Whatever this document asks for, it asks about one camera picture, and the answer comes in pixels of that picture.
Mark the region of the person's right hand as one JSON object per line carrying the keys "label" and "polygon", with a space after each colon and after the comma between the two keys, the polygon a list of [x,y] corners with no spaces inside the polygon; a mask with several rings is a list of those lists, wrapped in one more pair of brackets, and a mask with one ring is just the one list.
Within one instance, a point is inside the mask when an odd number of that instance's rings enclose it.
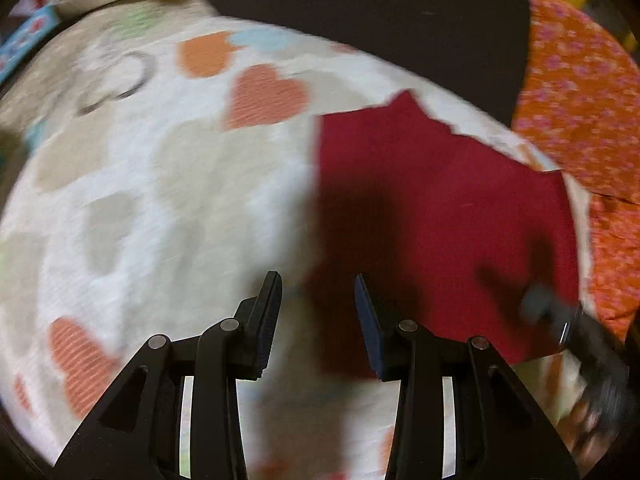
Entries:
{"label": "person's right hand", "polygon": [[561,418],[556,430],[574,458],[580,478],[596,466],[618,436],[599,427],[600,413],[583,394],[570,412]]}

